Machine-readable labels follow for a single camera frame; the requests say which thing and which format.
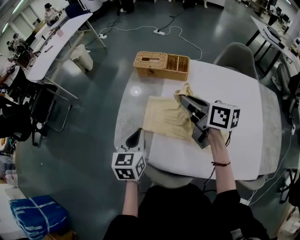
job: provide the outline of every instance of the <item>white cable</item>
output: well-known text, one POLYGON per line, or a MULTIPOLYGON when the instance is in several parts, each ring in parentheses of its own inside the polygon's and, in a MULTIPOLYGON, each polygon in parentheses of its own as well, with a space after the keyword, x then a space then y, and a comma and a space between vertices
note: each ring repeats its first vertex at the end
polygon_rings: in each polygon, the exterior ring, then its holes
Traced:
MULTIPOLYGON (((289 151, 289 149, 290 149, 290 146, 291 146, 291 140, 292 140, 292 136, 293 136, 293 134, 291 134, 291 137, 290 137, 290 144, 289 144, 289 147, 287 148, 287 151, 286 151, 286 153, 285 153, 285 156, 281 159, 281 161, 280 161, 280 164, 279 164, 279 167, 278 167, 278 169, 277 169, 277 171, 275 172, 275 174, 274 174, 274 176, 272 177, 272 178, 270 178, 270 179, 268 179, 268 180, 266 180, 265 181, 265 183, 266 182, 268 182, 268 181, 270 181, 271 179, 273 179, 273 178, 275 178, 275 176, 276 176, 276 174, 278 173, 278 171, 279 171, 279 169, 280 169, 280 166, 281 166, 281 164, 282 164, 282 162, 283 162, 283 160, 285 159, 285 157, 286 157, 286 155, 287 155, 287 153, 288 153, 288 151, 289 151)), ((249 206, 251 206, 252 204, 254 204, 255 202, 257 202, 262 196, 264 196, 270 189, 271 189, 271 187, 282 177, 282 175, 285 173, 285 171, 286 171, 286 169, 284 170, 284 172, 279 176, 279 178, 277 178, 277 180, 259 197, 259 198, 257 198, 253 203, 251 203, 251 204, 249 204, 249 206)), ((257 192, 257 190, 252 194, 252 196, 250 197, 250 199, 248 200, 249 201, 249 203, 251 202, 251 200, 252 200, 252 198, 253 198, 253 196, 254 196, 254 194, 257 192)))
MULTIPOLYGON (((115 28, 115 29, 118 30, 118 31, 124 31, 124 32, 127 32, 127 31, 135 31, 135 30, 139 30, 139 29, 141 29, 141 28, 154 28, 154 29, 158 30, 158 28, 156 28, 156 27, 148 27, 148 26, 142 26, 142 27, 139 27, 139 28, 128 29, 128 30, 118 29, 117 27, 111 27, 111 28, 115 28)), ((111 29, 111 28, 103 28, 103 29, 99 32, 98 36, 102 33, 103 30, 111 29)), ((201 60, 201 58, 202 58, 202 49, 201 49, 200 47, 197 47, 195 44, 192 44, 191 42, 187 41, 186 39, 184 39, 184 38, 181 36, 181 33, 182 33, 182 31, 183 31, 182 28, 176 27, 176 26, 172 26, 172 27, 169 28, 169 33, 167 33, 167 34, 165 34, 165 35, 169 35, 169 34, 171 33, 171 28, 178 28, 178 29, 180 29, 181 32, 180 32, 180 34, 179 34, 178 36, 179 36, 181 39, 185 40, 187 43, 193 45, 194 47, 198 48, 198 49, 201 51, 200 58, 195 59, 195 60, 201 60)))

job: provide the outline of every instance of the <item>white paper sheet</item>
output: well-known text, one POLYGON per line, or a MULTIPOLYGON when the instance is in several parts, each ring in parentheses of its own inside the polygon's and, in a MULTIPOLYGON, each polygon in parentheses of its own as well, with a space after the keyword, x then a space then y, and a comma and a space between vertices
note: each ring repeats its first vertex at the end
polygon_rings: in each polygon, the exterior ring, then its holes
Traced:
MULTIPOLYGON (((209 63, 191 60, 188 81, 194 95, 208 102, 221 100, 239 106, 239 125, 227 147, 236 180, 254 180, 260 168, 263 114, 257 80, 209 63)), ((184 82, 164 80, 162 97, 173 97, 184 82)), ((176 174, 209 178, 212 155, 196 144, 154 134, 149 163, 176 174)))

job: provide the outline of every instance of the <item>white trash bin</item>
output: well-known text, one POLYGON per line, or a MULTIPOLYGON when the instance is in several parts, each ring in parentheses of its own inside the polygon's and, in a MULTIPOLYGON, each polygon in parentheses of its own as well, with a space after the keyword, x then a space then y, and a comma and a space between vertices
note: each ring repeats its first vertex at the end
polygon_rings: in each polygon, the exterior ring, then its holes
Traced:
POLYGON ((70 59, 84 72, 93 69, 93 59, 90 57, 88 51, 83 44, 77 46, 72 52, 70 59))

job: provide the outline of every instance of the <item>black hair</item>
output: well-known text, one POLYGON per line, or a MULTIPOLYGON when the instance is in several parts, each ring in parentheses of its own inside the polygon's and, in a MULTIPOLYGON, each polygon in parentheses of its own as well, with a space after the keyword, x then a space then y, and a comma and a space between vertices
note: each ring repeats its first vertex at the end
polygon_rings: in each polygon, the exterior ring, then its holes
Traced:
POLYGON ((51 8, 52 5, 50 3, 45 4, 45 8, 51 8))

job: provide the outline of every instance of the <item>white marker cube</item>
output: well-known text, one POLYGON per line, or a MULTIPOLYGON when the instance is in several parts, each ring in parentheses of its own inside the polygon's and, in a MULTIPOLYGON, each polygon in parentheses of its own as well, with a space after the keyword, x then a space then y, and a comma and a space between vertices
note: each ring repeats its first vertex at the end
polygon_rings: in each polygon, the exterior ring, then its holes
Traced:
POLYGON ((225 103, 211 103, 207 126, 231 131, 238 126, 240 108, 225 103))
POLYGON ((112 169, 118 180, 139 180, 146 167, 143 152, 116 152, 112 169))

